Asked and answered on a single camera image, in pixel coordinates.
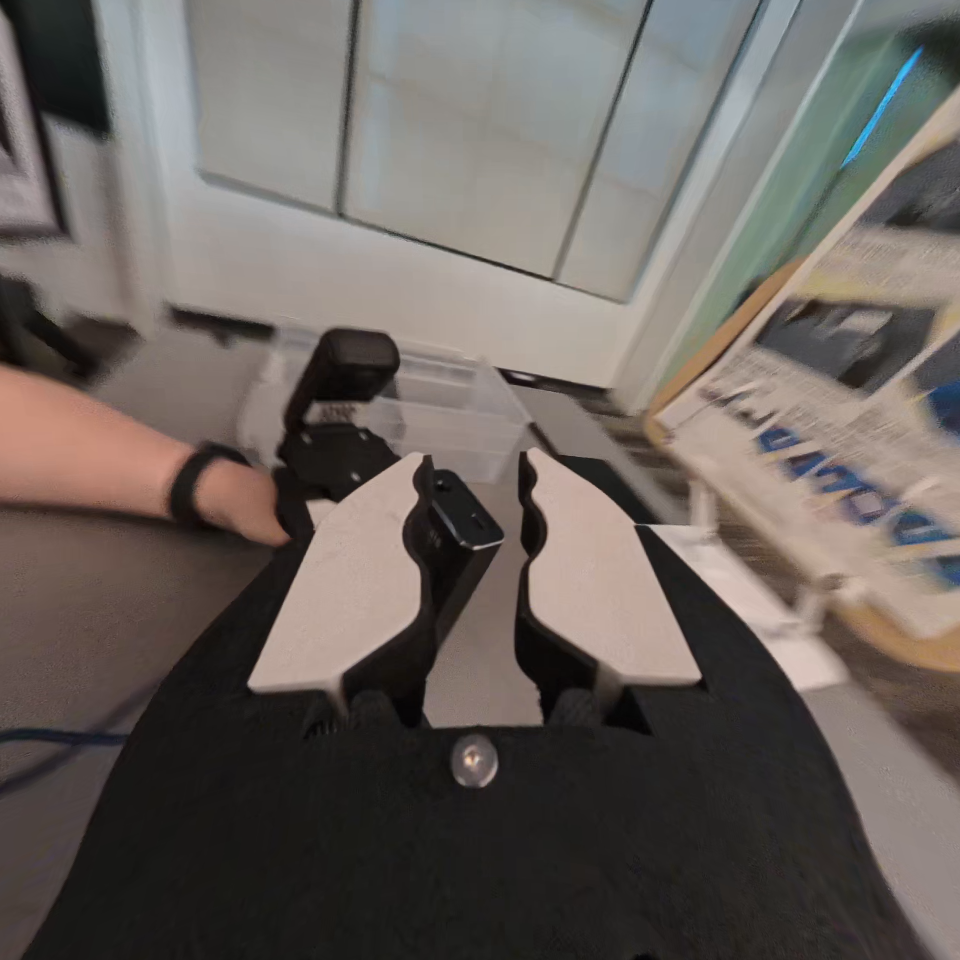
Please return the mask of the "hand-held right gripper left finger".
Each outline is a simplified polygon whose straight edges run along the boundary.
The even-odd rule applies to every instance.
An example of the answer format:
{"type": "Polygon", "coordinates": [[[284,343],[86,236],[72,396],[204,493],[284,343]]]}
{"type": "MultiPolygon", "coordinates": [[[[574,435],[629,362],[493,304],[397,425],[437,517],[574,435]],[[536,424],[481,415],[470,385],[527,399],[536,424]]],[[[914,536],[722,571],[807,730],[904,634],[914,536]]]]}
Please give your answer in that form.
{"type": "Polygon", "coordinates": [[[318,524],[247,679],[257,694],[408,694],[436,658],[423,539],[433,461],[411,453],[318,524]]]}

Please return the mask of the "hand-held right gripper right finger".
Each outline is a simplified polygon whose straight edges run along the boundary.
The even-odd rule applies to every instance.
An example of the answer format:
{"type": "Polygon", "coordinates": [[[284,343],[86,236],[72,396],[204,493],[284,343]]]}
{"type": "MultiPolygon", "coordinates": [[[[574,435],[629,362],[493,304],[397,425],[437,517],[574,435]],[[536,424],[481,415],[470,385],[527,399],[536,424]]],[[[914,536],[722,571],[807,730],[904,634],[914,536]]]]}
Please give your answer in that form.
{"type": "Polygon", "coordinates": [[[543,450],[518,466],[521,540],[515,654],[539,687],[694,687],[690,651],[635,522],[543,450]]]}

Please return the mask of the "black usb hub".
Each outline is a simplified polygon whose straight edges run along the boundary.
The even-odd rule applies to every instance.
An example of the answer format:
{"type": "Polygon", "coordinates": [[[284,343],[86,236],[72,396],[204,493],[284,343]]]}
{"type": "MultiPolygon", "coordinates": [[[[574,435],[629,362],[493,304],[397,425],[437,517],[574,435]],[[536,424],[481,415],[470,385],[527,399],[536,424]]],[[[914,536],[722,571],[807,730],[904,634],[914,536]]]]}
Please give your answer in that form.
{"type": "Polygon", "coordinates": [[[461,618],[504,539],[498,522],[457,473],[434,470],[421,557],[438,647],[461,618]]]}

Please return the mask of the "clear plastic bin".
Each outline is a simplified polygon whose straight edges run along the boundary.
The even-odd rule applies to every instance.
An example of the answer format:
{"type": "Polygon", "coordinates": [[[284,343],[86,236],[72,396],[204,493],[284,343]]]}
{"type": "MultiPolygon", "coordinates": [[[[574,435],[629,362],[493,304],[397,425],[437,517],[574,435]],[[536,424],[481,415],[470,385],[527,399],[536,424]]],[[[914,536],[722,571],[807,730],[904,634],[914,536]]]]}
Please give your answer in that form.
{"type": "MultiPolygon", "coordinates": [[[[250,459],[280,462],[282,417],[321,336],[288,327],[270,340],[267,357],[246,391],[236,441],[250,459]]],[[[369,401],[315,402],[306,423],[349,423],[403,457],[430,454],[435,468],[466,483],[495,484],[532,417],[503,376],[485,360],[444,346],[399,341],[399,367],[369,401]]]]}

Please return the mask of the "person's left forearm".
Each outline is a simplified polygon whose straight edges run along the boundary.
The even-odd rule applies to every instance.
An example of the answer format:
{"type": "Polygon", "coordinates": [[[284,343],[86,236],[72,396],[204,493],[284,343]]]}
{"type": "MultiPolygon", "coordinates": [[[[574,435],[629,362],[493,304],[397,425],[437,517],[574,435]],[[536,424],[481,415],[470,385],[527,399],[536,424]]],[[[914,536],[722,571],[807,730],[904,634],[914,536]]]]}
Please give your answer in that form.
{"type": "Polygon", "coordinates": [[[192,453],[60,382],[1,367],[1,501],[168,519],[192,453]]]}

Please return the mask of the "person's left hand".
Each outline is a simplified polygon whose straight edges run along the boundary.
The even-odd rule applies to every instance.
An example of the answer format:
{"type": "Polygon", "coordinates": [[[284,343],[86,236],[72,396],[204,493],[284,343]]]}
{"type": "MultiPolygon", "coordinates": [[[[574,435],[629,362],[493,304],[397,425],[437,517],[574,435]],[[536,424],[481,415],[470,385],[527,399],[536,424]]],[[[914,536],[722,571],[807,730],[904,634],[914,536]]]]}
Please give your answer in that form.
{"type": "Polygon", "coordinates": [[[261,546],[280,547],[290,540],[278,504],[272,476],[225,459],[210,462],[194,490],[194,506],[204,521],[261,546]]]}

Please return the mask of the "instruction sheet on stand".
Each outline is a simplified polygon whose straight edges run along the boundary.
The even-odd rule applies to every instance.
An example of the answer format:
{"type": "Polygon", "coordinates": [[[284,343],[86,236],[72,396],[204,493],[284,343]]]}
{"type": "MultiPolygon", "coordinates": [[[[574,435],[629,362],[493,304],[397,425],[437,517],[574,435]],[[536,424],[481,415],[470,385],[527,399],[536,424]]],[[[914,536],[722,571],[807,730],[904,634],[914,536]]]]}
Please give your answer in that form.
{"type": "MultiPolygon", "coordinates": [[[[705,344],[648,401],[642,415],[650,444],[668,455],[667,429],[659,414],[723,355],[753,320],[804,266],[801,257],[766,278],[745,302],[721,324],[705,344]]],[[[822,640],[826,614],[834,616],[862,641],[895,662],[945,676],[958,676],[958,629],[941,640],[912,641],[884,615],[866,604],[849,600],[840,588],[829,590],[827,579],[809,581],[798,570],[800,589],[788,606],[732,551],[717,533],[719,504],[726,502],[698,467],[685,467],[689,486],[686,525],[661,525],[655,532],[714,590],[758,636],[799,692],[846,684],[851,674],[822,640]]]]}

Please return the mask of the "blue smartwatch black band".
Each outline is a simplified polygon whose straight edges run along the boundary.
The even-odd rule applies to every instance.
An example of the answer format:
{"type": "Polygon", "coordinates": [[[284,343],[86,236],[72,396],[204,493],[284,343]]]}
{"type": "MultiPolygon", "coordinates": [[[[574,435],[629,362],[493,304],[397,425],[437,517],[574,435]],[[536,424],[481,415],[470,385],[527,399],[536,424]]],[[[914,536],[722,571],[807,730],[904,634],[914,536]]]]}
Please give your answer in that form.
{"type": "Polygon", "coordinates": [[[171,520],[192,530],[212,529],[197,507],[196,493],[203,473],[216,462],[227,462],[250,468],[252,464],[237,449],[205,440],[194,448],[174,476],[170,486],[167,506],[171,520]]]}

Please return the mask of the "white frosted glass door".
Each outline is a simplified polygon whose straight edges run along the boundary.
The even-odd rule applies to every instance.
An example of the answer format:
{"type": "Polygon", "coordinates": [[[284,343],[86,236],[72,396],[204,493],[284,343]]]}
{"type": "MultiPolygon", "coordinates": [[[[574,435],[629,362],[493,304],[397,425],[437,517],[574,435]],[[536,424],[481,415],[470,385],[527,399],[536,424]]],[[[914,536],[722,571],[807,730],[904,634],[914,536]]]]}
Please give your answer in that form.
{"type": "Polygon", "coordinates": [[[804,2],[94,2],[153,307],[602,388],[804,2]]]}

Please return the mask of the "printed instruction sheet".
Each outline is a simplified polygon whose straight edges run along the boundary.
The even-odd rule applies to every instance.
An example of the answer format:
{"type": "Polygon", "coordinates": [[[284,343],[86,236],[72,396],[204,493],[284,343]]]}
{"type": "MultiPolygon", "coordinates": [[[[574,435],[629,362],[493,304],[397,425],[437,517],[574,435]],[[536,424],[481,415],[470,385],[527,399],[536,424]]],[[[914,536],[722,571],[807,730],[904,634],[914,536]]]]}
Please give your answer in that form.
{"type": "Polygon", "coordinates": [[[932,640],[958,626],[958,138],[859,217],[657,416],[678,456],[932,640]]]}

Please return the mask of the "dark wall screen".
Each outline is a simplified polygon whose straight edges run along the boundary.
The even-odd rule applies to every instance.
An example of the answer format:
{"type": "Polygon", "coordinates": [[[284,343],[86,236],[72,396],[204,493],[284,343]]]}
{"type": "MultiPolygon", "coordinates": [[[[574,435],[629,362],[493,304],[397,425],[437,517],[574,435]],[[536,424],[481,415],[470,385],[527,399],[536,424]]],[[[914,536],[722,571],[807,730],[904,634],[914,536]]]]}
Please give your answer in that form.
{"type": "Polygon", "coordinates": [[[106,138],[112,120],[90,1],[3,1],[34,101],[46,114],[106,138]]]}

